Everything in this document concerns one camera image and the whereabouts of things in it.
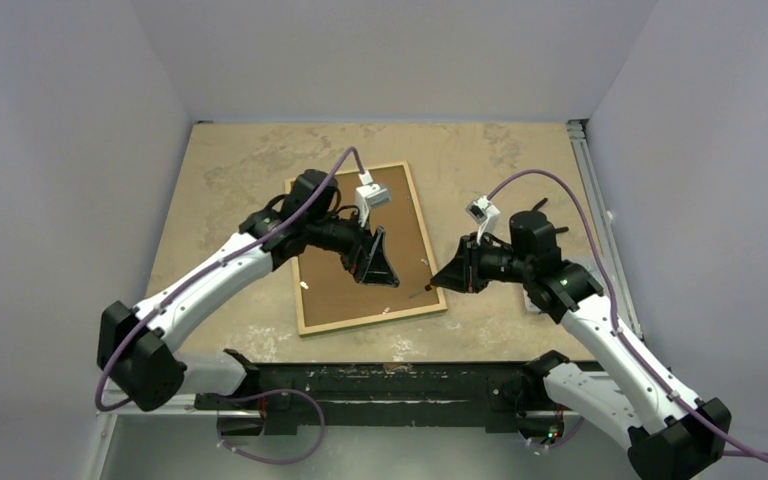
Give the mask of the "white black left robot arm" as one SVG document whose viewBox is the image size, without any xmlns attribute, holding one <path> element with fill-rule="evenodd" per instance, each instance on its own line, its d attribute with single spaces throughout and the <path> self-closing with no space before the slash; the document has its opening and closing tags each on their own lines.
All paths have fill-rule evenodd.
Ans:
<svg viewBox="0 0 768 480">
<path fill-rule="evenodd" d="M 100 320 L 100 382 L 115 383 L 126 397 L 112 405 L 98 399 L 97 409 L 109 412 L 132 402 L 149 412 L 185 390 L 218 394 L 235 409 L 252 405 L 258 382 L 241 360 L 224 354 L 197 369 L 175 353 L 215 310 L 307 247 L 336 253 L 357 284 L 398 286 L 384 249 L 386 232 L 369 224 L 371 210 L 388 203 L 390 192 L 367 171 L 359 179 L 352 213 L 343 218 L 332 204 L 341 197 L 334 173 L 306 170 L 289 193 L 249 215 L 217 252 L 180 280 L 135 306 L 110 304 Z"/>
</svg>

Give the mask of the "yellow handled screwdriver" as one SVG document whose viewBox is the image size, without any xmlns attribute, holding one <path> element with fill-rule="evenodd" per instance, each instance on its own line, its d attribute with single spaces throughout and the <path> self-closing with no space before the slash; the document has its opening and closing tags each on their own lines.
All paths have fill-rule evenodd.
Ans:
<svg viewBox="0 0 768 480">
<path fill-rule="evenodd" d="M 421 289 L 419 289 L 418 291 L 416 291 L 416 292 L 414 292 L 414 293 L 410 294 L 410 295 L 408 296 L 408 298 L 409 298 L 409 299 L 413 299 L 413 298 L 416 298 L 416 297 L 418 297 L 419 295 L 422 295 L 422 294 L 424 294 L 424 293 L 430 292 L 432 289 L 433 289 L 433 287 L 432 287 L 430 284 L 426 284 L 425 286 L 423 286 L 423 287 L 422 287 Z"/>
</svg>

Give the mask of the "green wooden picture frame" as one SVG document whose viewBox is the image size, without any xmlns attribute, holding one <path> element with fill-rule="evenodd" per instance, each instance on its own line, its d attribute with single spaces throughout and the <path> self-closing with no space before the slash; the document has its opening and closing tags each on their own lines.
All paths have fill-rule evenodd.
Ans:
<svg viewBox="0 0 768 480">
<path fill-rule="evenodd" d="M 372 210 L 374 238 L 348 255 L 309 247 L 289 262 L 302 336 L 443 313 L 442 291 L 418 190 L 406 162 L 370 167 L 391 201 Z"/>
</svg>

